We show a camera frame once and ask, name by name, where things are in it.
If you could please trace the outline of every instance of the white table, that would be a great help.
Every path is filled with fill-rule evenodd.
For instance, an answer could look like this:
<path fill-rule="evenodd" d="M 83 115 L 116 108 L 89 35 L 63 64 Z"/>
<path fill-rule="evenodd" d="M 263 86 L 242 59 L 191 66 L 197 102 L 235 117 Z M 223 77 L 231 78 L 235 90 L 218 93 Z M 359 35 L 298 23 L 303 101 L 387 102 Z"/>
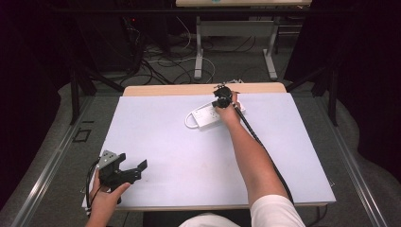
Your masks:
<path fill-rule="evenodd" d="M 334 202 L 333 191 L 303 121 L 292 96 L 284 93 L 284 86 L 281 83 L 228 86 L 241 93 L 239 99 L 247 109 L 245 116 L 286 179 L 295 205 Z M 142 172 L 142 180 L 125 192 L 117 209 L 248 207 L 246 187 L 226 128 L 217 125 L 200 131 L 184 125 L 188 113 L 215 100 L 212 91 L 210 84 L 126 89 L 102 151 L 126 153 L 127 160 L 120 165 L 122 170 L 135 168 L 145 159 L 148 168 Z"/>
<path fill-rule="evenodd" d="M 306 6 L 312 0 L 177 0 L 178 7 L 202 8 L 202 7 L 282 7 L 282 6 Z M 202 36 L 266 36 L 269 37 L 268 49 L 263 49 L 266 65 L 271 80 L 277 80 L 274 64 L 271 59 L 274 41 L 279 27 L 279 17 L 274 21 L 202 21 L 197 17 L 197 59 L 195 63 L 194 78 L 201 78 L 203 49 L 201 48 Z"/>

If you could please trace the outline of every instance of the forearm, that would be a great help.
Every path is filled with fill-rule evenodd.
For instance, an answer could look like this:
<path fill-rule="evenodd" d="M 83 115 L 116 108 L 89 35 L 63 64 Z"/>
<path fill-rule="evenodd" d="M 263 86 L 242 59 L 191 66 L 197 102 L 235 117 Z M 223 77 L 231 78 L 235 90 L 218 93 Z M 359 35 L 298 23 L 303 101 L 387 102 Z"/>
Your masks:
<path fill-rule="evenodd" d="M 262 196 L 274 194 L 288 197 L 270 156 L 239 122 L 227 124 L 235 150 L 235 158 L 248 190 L 249 204 Z"/>
<path fill-rule="evenodd" d="M 108 223 L 108 220 L 106 220 L 104 218 L 91 217 L 91 218 L 89 218 L 85 227 L 101 227 L 101 226 L 106 226 L 107 223 Z"/>

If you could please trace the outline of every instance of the hand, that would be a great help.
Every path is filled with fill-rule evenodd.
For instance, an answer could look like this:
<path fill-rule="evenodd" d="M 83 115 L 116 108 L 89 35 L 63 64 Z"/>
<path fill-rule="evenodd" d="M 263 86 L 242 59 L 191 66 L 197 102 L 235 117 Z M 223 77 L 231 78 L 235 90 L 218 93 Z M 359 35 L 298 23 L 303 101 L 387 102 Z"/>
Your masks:
<path fill-rule="evenodd" d="M 112 193 L 108 193 L 107 191 L 110 188 L 100 185 L 98 175 L 99 170 L 97 169 L 94 185 L 90 193 L 92 212 L 86 226 L 106 226 L 109 219 L 112 217 L 118 199 L 130 187 L 130 183 L 123 183 Z"/>
<path fill-rule="evenodd" d="M 232 91 L 232 98 L 231 100 L 238 106 L 238 108 L 240 109 L 240 105 L 237 101 L 237 92 Z M 239 123 L 240 121 L 240 117 L 238 115 L 238 113 L 236 113 L 234 107 L 232 104 L 230 104 L 227 108 L 220 108 L 220 107 L 216 107 L 216 112 L 220 115 L 220 119 L 227 125 L 231 125 L 234 123 Z"/>

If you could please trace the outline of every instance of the white sleeve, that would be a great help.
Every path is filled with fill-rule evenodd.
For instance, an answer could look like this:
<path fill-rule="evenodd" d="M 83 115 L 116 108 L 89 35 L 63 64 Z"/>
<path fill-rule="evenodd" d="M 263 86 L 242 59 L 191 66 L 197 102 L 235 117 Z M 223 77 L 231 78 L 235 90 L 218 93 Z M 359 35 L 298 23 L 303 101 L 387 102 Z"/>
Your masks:
<path fill-rule="evenodd" d="M 188 219 L 179 227 L 239 227 L 239 226 L 225 217 L 211 213 L 206 213 Z"/>
<path fill-rule="evenodd" d="M 305 226 L 295 207 L 287 198 L 268 195 L 251 207 L 252 227 Z"/>

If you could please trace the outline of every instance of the wooden table edge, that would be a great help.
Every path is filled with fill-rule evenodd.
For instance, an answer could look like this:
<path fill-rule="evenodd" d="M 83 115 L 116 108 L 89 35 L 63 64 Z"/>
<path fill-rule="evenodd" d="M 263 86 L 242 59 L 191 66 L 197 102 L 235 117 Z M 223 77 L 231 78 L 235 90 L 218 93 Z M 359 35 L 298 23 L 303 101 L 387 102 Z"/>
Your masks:
<path fill-rule="evenodd" d="M 191 96 L 212 95 L 217 84 L 177 84 L 177 85 L 141 85 L 129 86 L 123 96 Z M 280 82 L 266 83 L 228 83 L 232 91 L 239 93 L 286 93 L 286 87 Z"/>
<path fill-rule="evenodd" d="M 237 2 L 237 1 L 192 1 L 192 0 L 178 0 L 177 7 L 184 8 L 222 8 L 222 7 L 269 7 L 269 6 L 308 6 L 312 0 L 292 0 L 292 1 L 259 1 L 259 2 Z"/>

